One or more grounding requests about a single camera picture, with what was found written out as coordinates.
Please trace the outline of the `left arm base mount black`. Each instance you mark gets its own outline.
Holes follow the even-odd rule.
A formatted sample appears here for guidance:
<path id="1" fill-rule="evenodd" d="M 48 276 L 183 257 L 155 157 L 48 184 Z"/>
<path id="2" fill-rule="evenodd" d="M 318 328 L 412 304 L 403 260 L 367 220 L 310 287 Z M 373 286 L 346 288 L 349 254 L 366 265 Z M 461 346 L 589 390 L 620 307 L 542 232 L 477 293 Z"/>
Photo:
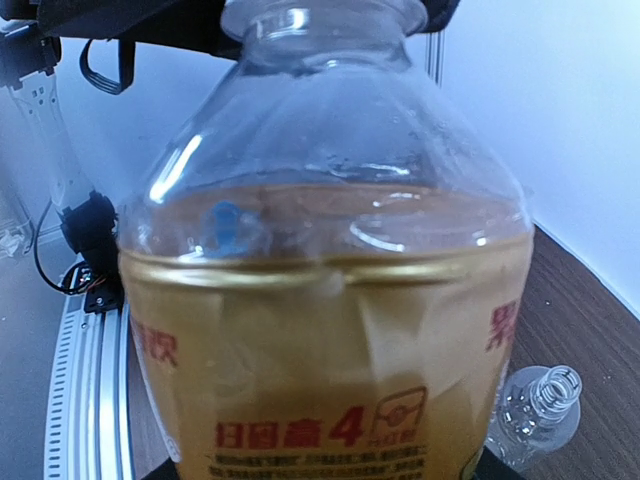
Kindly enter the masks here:
<path id="1" fill-rule="evenodd" d="M 62 233 L 71 249 L 82 256 L 91 273 L 102 281 L 89 288 L 85 312 L 120 312 L 124 290 L 118 271 L 117 215 L 113 204 L 105 195 L 93 190 L 79 206 L 65 207 L 60 219 Z"/>

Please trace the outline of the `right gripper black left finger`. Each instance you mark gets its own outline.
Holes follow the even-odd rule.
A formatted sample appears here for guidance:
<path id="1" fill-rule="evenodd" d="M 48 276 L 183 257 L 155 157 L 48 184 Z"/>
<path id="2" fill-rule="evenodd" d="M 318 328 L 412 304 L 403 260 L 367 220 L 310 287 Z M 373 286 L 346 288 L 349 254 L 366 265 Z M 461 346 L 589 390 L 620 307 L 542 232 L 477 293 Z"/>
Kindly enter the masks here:
<path id="1" fill-rule="evenodd" d="M 173 462 L 164 462 L 149 472 L 144 477 L 144 480 L 180 480 L 180 477 Z"/>

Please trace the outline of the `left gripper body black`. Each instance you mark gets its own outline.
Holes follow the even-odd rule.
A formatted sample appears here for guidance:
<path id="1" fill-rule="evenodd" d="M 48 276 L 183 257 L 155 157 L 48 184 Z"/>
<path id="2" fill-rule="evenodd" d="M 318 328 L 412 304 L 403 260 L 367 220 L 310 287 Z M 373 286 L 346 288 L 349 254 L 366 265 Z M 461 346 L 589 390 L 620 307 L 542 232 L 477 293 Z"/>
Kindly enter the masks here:
<path id="1" fill-rule="evenodd" d="M 240 43 L 221 29 L 224 3 L 208 0 L 40 1 L 37 22 L 60 37 L 126 40 L 236 60 Z"/>

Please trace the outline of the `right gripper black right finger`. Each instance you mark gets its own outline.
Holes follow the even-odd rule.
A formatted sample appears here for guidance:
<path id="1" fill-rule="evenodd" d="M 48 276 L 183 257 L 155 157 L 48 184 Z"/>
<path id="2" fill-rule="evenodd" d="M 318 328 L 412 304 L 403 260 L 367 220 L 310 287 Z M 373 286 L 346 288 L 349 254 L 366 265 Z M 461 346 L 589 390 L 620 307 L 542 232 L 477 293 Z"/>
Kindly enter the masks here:
<path id="1" fill-rule="evenodd" d="M 503 463 L 488 448 L 484 448 L 476 465 L 473 480 L 525 480 L 525 478 Z"/>

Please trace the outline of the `clear plastic bottle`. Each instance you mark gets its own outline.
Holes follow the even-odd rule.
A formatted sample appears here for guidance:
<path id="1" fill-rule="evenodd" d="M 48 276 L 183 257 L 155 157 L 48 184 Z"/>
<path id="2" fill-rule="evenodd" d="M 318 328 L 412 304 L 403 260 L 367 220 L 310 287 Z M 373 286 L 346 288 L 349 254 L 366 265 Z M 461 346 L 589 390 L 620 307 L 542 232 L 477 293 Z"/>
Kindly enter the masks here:
<path id="1" fill-rule="evenodd" d="M 566 365 L 514 372 L 497 398 L 485 446 L 516 472 L 526 471 L 573 438 L 581 393 L 580 375 Z"/>

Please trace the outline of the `amber tea bottle red label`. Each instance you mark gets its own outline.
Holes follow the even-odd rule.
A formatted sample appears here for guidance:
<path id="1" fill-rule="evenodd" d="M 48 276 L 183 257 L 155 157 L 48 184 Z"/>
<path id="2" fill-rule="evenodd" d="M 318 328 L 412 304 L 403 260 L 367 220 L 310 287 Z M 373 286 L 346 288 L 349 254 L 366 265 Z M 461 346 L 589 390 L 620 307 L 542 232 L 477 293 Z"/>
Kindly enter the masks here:
<path id="1" fill-rule="evenodd" d="M 418 1 L 231 1 L 238 63 L 119 219 L 183 479 L 470 479 L 529 271 L 522 189 L 406 52 Z"/>

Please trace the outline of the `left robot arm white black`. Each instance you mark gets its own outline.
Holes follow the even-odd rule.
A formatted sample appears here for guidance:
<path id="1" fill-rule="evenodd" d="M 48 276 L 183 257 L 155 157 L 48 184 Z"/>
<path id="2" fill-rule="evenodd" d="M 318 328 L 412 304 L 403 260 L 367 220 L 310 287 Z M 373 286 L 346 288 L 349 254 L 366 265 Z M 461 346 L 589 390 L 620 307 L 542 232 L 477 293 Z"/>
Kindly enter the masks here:
<path id="1" fill-rule="evenodd" d="M 155 164 L 239 57 L 222 1 L 5 1 L 1 86 L 26 134 L 5 155 L 58 214 L 105 210 L 141 192 Z"/>

